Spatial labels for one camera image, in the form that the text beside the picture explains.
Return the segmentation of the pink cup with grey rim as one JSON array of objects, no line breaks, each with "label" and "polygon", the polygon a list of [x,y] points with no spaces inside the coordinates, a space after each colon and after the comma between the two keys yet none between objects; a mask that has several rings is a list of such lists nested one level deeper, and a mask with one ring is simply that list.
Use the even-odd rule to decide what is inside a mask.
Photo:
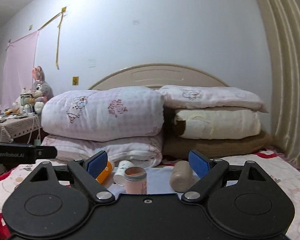
[{"label": "pink cup with grey rim", "polygon": [[125,170],[124,174],[127,194],[147,193],[147,173],[144,168],[134,166]]}]

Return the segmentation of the orange and white cup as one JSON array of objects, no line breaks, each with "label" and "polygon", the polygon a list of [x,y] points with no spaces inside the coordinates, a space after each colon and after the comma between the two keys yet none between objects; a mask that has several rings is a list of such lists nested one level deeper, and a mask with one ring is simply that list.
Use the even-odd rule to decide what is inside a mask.
[{"label": "orange and white cup", "polygon": [[97,182],[103,184],[111,175],[114,167],[115,167],[114,162],[112,160],[108,160],[104,170],[97,176],[96,178]]}]

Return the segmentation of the grey beige cup lying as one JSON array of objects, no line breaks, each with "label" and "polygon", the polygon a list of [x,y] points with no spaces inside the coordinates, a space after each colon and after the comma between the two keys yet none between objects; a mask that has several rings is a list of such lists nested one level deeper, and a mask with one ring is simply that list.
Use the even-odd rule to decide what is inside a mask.
[{"label": "grey beige cup lying", "polygon": [[175,192],[185,192],[192,185],[193,170],[188,161],[179,161],[175,164],[170,176],[170,186]]}]

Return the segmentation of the white paper cup green print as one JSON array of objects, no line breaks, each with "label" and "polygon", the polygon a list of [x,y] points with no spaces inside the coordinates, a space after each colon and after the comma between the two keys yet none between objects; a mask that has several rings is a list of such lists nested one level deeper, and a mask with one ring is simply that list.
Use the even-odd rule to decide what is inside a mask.
[{"label": "white paper cup green print", "polygon": [[125,171],[133,167],[134,164],[131,161],[128,160],[122,160],[119,162],[117,169],[113,175],[113,181],[115,184],[120,186],[125,186],[126,179],[125,179]]}]

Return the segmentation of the cluttered bedside table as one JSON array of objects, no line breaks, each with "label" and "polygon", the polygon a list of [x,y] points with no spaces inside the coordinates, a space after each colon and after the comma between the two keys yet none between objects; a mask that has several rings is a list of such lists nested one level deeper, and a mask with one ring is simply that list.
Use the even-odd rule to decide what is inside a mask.
[{"label": "cluttered bedside table", "polygon": [[39,90],[20,94],[11,107],[0,114],[0,142],[14,142],[25,135],[32,141],[35,133],[40,139],[40,114],[44,103],[46,94]]}]

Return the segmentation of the brown flat cushion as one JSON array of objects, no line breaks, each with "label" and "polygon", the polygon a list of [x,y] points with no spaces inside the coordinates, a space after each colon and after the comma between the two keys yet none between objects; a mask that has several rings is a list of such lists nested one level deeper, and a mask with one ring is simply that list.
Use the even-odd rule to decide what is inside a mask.
[{"label": "brown flat cushion", "polygon": [[197,150],[208,158],[229,157],[233,155],[251,154],[272,143],[272,136],[261,131],[260,134],[243,139],[205,140],[173,137],[165,139],[162,154],[178,159],[188,158],[191,150]]}]

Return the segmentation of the brown cream folded blanket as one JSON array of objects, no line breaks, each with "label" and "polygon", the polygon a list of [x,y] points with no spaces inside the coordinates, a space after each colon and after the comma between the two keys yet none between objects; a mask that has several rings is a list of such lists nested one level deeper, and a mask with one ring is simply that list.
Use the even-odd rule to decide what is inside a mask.
[{"label": "brown cream folded blanket", "polygon": [[175,111],[173,126],[185,139],[238,140],[261,132],[258,113],[240,107],[180,109]]}]

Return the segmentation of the lower white pink quilt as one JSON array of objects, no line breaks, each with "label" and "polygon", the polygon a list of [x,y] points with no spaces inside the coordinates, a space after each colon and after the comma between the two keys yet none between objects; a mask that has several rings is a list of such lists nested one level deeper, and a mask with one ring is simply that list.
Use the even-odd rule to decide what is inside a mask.
[{"label": "lower white pink quilt", "polygon": [[44,138],[42,145],[55,147],[56,158],[61,161],[85,160],[100,151],[105,151],[108,159],[116,164],[122,160],[128,160],[136,166],[155,167],[162,160],[163,138],[162,134],[158,134],[154,137],[96,142],[48,135]]}]

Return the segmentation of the white pink folded quilt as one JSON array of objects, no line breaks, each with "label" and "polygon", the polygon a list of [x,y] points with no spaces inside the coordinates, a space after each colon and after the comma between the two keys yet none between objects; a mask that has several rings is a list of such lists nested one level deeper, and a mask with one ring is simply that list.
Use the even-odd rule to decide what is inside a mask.
[{"label": "white pink folded quilt", "polygon": [[98,142],[155,136],[164,123],[164,102],[147,87],[70,90],[45,104],[41,124],[52,135]]}]

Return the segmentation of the grey plush bunny toy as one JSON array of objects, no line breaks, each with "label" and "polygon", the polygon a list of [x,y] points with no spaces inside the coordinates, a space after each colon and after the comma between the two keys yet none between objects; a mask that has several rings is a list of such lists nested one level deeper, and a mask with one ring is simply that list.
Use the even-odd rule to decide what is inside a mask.
[{"label": "grey plush bunny toy", "polygon": [[48,102],[53,98],[53,90],[45,81],[45,74],[41,66],[32,69],[32,77],[34,79],[31,94],[37,102]]}]

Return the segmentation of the pink embroidered pillow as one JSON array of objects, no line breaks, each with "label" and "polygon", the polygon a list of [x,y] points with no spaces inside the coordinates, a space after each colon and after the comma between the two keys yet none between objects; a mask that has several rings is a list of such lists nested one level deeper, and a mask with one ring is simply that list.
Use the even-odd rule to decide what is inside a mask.
[{"label": "pink embroidered pillow", "polygon": [[172,109],[241,107],[256,112],[268,112],[258,95],[235,87],[165,85],[158,92],[164,96],[165,106]]}]

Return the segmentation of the pink hanging cloth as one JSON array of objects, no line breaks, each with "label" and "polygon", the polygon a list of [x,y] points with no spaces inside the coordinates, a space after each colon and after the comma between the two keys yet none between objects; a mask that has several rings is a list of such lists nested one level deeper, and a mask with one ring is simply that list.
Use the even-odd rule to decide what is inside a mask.
[{"label": "pink hanging cloth", "polygon": [[11,107],[24,88],[32,88],[38,37],[39,31],[34,31],[8,45],[2,81],[3,107]]}]

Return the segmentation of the beige wooden headboard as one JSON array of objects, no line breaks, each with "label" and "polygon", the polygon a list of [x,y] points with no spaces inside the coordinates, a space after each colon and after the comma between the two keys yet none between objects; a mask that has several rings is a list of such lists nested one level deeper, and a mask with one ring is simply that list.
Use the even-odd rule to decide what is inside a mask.
[{"label": "beige wooden headboard", "polygon": [[114,72],[97,83],[91,90],[108,90],[117,87],[143,86],[159,89],[165,85],[192,87],[227,87],[221,79],[197,68],[172,63],[149,63]]}]

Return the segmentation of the beige striped curtain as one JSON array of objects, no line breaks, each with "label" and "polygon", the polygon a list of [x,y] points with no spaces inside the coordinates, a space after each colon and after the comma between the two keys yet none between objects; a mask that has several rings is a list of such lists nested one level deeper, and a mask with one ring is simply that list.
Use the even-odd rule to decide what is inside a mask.
[{"label": "beige striped curtain", "polygon": [[300,168],[300,0],[257,0],[272,68],[274,145]]}]

